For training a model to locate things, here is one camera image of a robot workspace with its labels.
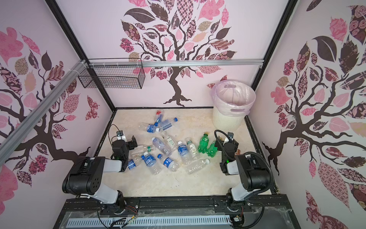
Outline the Pepsi label water bottle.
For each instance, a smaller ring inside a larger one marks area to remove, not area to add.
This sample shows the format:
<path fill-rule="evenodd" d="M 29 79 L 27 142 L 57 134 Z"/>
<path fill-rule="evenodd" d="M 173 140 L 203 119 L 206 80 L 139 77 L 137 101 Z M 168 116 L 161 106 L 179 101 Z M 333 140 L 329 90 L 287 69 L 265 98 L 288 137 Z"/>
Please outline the Pepsi label water bottle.
<path fill-rule="evenodd" d="M 137 168 L 143 162 L 142 156 L 143 155 L 131 156 L 127 165 L 128 170 L 133 170 Z"/>

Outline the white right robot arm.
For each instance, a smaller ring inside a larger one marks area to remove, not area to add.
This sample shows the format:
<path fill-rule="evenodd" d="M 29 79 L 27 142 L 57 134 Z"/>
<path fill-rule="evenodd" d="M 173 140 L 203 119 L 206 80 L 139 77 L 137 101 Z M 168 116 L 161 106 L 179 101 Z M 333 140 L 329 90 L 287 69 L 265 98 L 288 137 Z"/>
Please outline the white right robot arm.
<path fill-rule="evenodd" d="M 240 182 L 228 190 L 226 205 L 229 211 L 233 203 L 247 202 L 252 196 L 268 191 L 274 184 L 274 176 L 266 160 L 255 152 L 237 155 L 238 143 L 234 140 L 217 140 L 218 151 L 222 152 L 220 169 L 227 176 L 239 175 Z"/>

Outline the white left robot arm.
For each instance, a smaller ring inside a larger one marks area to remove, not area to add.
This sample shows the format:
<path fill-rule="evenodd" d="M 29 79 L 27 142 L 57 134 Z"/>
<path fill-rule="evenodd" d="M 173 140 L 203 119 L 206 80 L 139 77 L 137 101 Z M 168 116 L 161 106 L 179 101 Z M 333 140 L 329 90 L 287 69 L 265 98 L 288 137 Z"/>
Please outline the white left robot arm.
<path fill-rule="evenodd" d="M 138 144 L 134 136 L 130 141 L 121 136 L 112 142 L 111 159 L 97 156 L 79 160 L 64 179 L 63 192 L 96 199 L 106 207 L 108 213 L 122 214 L 126 209 L 122 192 L 104 184 L 102 178 L 105 173 L 125 172 L 129 165 L 129 152 L 136 147 Z"/>

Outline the white ribbed waste bin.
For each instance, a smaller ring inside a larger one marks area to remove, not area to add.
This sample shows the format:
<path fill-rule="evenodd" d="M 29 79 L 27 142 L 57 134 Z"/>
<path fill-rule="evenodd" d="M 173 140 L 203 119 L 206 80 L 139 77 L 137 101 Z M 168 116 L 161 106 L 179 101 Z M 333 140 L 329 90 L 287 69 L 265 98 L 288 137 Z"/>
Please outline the white ribbed waste bin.
<path fill-rule="evenodd" d="M 235 131 L 244 122 L 245 116 L 226 116 L 219 112 L 216 107 L 213 107 L 213 125 L 219 130 Z"/>

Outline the pink plastic bin liner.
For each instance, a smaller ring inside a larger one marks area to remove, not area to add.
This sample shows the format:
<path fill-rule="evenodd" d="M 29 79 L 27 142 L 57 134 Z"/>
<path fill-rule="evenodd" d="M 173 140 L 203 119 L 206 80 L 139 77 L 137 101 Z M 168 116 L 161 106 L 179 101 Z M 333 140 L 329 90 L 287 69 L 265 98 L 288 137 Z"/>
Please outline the pink plastic bin liner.
<path fill-rule="evenodd" d="M 225 116 L 239 117 L 250 113 L 256 100 L 255 91 L 248 85 L 235 81 L 224 80 L 211 89 L 214 107 Z"/>

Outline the green soda bottle right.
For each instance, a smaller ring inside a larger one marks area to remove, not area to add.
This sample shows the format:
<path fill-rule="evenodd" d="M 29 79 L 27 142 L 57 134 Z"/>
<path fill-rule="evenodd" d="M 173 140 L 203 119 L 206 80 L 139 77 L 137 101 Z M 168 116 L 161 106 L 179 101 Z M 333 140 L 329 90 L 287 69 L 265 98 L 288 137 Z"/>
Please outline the green soda bottle right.
<path fill-rule="evenodd" d="M 210 147 L 207 149 L 207 155 L 209 157 L 214 157 L 216 153 L 218 152 L 218 148 L 215 146 L 216 141 L 213 141 L 210 145 Z"/>

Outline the green soda bottle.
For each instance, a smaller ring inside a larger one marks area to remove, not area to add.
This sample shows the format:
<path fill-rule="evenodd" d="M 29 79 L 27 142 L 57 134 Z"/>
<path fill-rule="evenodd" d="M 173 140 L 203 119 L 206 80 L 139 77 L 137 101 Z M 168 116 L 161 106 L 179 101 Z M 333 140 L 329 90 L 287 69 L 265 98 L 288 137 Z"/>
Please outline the green soda bottle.
<path fill-rule="evenodd" d="M 210 145 L 210 147 L 207 149 L 207 155 L 209 157 L 214 157 L 216 153 L 218 152 L 218 148 L 215 146 L 216 141 L 213 141 Z"/>
<path fill-rule="evenodd" d="M 206 153 L 208 149 L 208 143 L 209 143 L 208 133 L 204 133 L 199 142 L 198 152 L 203 154 Z"/>

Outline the green soda bottle left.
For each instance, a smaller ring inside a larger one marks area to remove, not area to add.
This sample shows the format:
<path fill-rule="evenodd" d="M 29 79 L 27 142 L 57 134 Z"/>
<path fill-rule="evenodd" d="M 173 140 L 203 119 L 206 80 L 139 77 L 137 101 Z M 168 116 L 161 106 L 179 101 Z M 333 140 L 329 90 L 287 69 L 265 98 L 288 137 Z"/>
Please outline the green soda bottle left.
<path fill-rule="evenodd" d="M 204 133 L 199 142 L 198 152 L 203 154 L 206 153 L 208 149 L 208 143 L 209 143 L 208 133 Z"/>

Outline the white cap blue label bottle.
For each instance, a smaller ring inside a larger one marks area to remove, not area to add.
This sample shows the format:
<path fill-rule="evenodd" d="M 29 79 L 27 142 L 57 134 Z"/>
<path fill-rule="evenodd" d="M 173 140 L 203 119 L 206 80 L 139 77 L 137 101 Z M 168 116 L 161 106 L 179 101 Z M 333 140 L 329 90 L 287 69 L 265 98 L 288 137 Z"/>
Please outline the white cap blue label bottle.
<path fill-rule="evenodd" d="M 148 167 L 149 171 L 153 175 L 157 175 L 161 172 L 160 166 L 157 164 L 157 161 L 153 155 L 151 155 L 149 152 L 144 152 L 142 155 L 142 159 L 146 166 Z"/>

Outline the clear slim bottle white cap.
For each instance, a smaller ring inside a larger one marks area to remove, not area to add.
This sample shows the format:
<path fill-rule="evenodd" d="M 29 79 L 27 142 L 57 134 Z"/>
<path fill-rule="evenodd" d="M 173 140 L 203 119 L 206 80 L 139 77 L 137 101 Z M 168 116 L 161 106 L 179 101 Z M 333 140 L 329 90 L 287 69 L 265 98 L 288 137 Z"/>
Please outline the clear slim bottle white cap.
<path fill-rule="evenodd" d="M 162 140 L 157 137 L 152 138 L 153 145 L 165 156 L 170 156 L 172 154 L 171 149 Z"/>

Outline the clear empty bottle white cap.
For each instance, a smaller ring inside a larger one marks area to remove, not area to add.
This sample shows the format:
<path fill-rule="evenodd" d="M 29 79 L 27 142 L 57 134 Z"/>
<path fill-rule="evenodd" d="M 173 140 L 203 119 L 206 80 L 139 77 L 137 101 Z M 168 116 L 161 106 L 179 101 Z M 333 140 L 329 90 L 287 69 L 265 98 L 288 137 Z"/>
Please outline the clear empty bottle white cap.
<path fill-rule="evenodd" d="M 195 172 L 202 170 L 209 164 L 210 164 L 209 159 L 196 160 L 195 162 L 192 162 L 191 164 L 187 165 L 185 167 L 185 171 L 187 172 L 187 174 L 193 174 Z"/>

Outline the Pocari Sweat bottle blue label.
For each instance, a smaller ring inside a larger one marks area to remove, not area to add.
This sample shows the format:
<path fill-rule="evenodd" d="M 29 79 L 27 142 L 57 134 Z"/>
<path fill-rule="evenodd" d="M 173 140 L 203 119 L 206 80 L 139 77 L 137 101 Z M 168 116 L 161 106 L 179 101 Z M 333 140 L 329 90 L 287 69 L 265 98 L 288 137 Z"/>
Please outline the Pocari Sweat bottle blue label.
<path fill-rule="evenodd" d="M 178 153 L 182 160 L 182 163 L 188 165 L 191 163 L 191 156 L 187 149 L 187 145 L 185 145 L 182 141 L 178 141 Z"/>

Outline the clear bottle white green label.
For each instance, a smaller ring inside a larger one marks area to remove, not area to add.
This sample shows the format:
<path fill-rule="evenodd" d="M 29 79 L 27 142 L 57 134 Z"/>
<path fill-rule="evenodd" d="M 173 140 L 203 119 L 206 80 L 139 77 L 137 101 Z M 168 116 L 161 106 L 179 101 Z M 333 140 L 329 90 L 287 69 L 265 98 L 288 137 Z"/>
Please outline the clear bottle white green label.
<path fill-rule="evenodd" d="M 174 152 L 178 148 L 177 142 L 170 136 L 166 131 L 161 133 L 165 143 L 170 147 L 171 151 Z"/>

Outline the blue cap pale label bottle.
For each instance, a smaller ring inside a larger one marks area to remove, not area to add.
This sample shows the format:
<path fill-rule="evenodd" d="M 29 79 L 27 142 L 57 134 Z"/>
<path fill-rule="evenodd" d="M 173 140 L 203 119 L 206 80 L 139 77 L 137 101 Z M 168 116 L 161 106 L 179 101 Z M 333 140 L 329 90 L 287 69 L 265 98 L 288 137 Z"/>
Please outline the blue cap pale label bottle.
<path fill-rule="evenodd" d="M 174 118 L 171 118 L 171 119 L 167 119 L 165 121 L 162 121 L 159 124 L 157 130 L 159 132 L 166 131 L 167 129 L 173 127 L 177 122 L 178 122 L 178 118 L 177 117 L 174 117 Z"/>

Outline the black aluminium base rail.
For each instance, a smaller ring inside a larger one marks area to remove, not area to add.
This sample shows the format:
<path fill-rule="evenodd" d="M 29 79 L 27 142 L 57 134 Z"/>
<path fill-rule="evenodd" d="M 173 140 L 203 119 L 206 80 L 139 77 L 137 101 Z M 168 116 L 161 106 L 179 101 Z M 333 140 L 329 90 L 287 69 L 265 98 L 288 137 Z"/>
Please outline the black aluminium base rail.
<path fill-rule="evenodd" d="M 186 197 L 123 197 L 119 204 L 102 204 L 88 198 L 73 198 L 66 200 L 61 213 L 68 211 L 101 211 L 101 215 L 136 215 L 137 213 L 151 213 L 168 210 L 196 210 L 209 209 L 215 213 L 240 214 L 250 212 L 256 207 L 274 207 L 291 209 L 286 195 L 259 195 L 247 201 L 233 201 L 226 196 L 186 196 Z"/>

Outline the silver aluminium rail back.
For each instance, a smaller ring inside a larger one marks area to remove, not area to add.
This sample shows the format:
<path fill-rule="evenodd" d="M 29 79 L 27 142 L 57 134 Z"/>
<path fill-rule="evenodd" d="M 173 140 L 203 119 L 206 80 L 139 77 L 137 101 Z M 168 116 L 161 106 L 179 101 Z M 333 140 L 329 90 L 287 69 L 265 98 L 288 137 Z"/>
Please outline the silver aluminium rail back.
<path fill-rule="evenodd" d="M 128 66 L 128 67 L 181 67 L 181 66 L 236 66 L 262 65 L 262 59 L 228 59 L 228 60 L 188 60 L 188 61 L 137 61 L 137 62 L 91 62 L 91 67 Z"/>

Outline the silver aluminium rail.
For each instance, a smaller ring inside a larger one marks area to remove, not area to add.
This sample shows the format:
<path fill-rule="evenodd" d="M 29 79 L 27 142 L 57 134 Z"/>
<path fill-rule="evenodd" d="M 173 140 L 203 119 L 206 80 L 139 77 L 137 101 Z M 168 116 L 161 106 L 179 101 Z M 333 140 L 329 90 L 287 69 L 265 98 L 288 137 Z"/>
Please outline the silver aluminium rail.
<path fill-rule="evenodd" d="M 65 77 L 51 90 L 46 97 L 32 110 L 32 112 L 20 123 L 9 137 L 1 144 L 1 165 L 10 157 L 18 145 L 26 138 L 33 130 L 41 118 L 48 112 L 51 106 L 61 96 L 63 91 L 72 83 L 72 81 L 85 70 L 87 63 L 85 60 L 77 62 L 65 75 Z"/>
<path fill-rule="evenodd" d="M 188 61 L 137 61 L 137 62 L 91 62 L 91 67 L 128 66 L 128 67 L 181 67 L 181 66 L 236 66 L 262 65 L 262 59 L 228 59 L 228 60 L 188 60 Z"/>

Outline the silver aluminium rail left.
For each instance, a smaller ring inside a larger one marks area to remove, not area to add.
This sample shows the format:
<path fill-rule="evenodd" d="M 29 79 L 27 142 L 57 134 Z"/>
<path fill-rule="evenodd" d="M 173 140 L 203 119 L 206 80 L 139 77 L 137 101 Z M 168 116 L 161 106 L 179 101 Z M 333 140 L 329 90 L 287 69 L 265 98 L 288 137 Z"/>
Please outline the silver aluminium rail left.
<path fill-rule="evenodd" d="M 20 123 L 9 137 L 1 144 L 1 165 L 10 157 L 18 145 L 26 138 L 33 130 L 41 118 L 48 112 L 51 106 L 61 96 L 63 91 L 72 83 L 72 81 L 85 70 L 87 63 L 85 60 L 77 62 L 65 75 L 65 77 L 51 90 L 46 97 L 32 110 L 32 112 Z"/>

